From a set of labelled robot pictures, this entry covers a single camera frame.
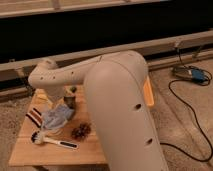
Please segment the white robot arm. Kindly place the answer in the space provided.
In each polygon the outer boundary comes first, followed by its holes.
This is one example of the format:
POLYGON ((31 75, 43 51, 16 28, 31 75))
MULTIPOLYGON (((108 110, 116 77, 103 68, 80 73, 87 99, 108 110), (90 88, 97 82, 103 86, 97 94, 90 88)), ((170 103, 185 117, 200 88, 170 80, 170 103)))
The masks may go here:
POLYGON ((52 99, 61 95, 65 85, 83 86, 87 110, 110 171, 169 171, 144 98, 147 77, 144 57, 129 50, 63 68, 45 59, 28 81, 52 99))

